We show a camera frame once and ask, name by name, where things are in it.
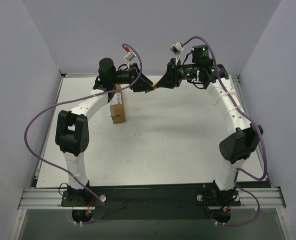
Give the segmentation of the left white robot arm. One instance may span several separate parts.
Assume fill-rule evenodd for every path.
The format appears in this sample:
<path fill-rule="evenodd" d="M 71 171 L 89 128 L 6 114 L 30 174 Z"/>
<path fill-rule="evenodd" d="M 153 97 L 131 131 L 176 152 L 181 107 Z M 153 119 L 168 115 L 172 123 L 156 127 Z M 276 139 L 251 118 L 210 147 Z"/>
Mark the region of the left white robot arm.
<path fill-rule="evenodd" d="M 126 69 L 116 69 L 112 59 L 106 57 L 99 62 L 99 75 L 96 77 L 90 98 L 82 100 L 69 111 L 58 114 L 55 143 L 59 146 L 69 172 L 67 194 L 78 205 L 90 201 L 90 186 L 85 171 L 84 152 L 89 137 L 89 120 L 106 104 L 110 103 L 117 85 L 129 85 L 134 92 L 152 90 L 152 82 L 142 74 L 138 64 L 128 64 Z"/>

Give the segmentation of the brown cardboard express box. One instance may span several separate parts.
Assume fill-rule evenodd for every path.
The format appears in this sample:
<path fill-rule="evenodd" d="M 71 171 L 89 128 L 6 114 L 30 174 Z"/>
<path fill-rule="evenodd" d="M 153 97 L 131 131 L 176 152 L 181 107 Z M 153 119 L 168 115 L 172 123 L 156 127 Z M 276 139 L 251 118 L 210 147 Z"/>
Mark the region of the brown cardboard express box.
<path fill-rule="evenodd" d="M 110 113 L 111 119 L 114 124 L 120 124 L 126 122 L 125 108 L 123 102 L 123 95 L 121 85 L 117 84 L 116 89 L 118 90 L 114 97 L 110 101 Z"/>

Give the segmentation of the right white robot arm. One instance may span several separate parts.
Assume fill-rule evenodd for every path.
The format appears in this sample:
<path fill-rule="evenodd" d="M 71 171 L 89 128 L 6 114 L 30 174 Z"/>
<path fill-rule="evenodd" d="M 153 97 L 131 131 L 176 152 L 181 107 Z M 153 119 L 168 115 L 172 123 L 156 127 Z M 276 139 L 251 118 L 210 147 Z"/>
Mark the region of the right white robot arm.
<path fill-rule="evenodd" d="M 180 43 L 170 46 L 175 57 L 168 62 L 166 73 L 155 84 L 155 88 L 173 89 L 186 80 L 201 84 L 213 98 L 228 131 L 228 136 L 219 144 L 224 167 L 216 177 L 215 184 L 220 191 L 229 191 L 235 186 L 237 169 L 256 150 L 259 136 L 254 125 L 241 114 L 243 108 L 234 90 L 232 78 L 222 64 L 214 65 L 214 60 L 209 57 L 208 47 L 193 47 L 191 64 L 181 64 L 183 49 Z"/>

